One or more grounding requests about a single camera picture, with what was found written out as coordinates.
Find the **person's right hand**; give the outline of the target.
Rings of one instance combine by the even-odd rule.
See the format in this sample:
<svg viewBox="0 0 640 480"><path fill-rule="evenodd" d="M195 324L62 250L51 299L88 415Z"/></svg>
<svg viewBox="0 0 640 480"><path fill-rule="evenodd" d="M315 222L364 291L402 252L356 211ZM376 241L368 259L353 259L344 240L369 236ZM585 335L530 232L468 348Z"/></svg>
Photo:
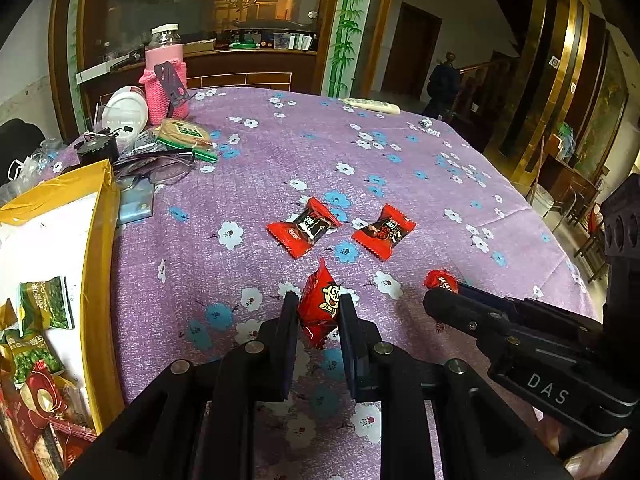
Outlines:
<svg viewBox="0 0 640 480"><path fill-rule="evenodd" d="M553 455L559 453L561 432L561 425L552 419L544 418L537 427L537 436ZM610 462L607 447L587 448L566 460L564 467L573 479L597 479Z"/></svg>

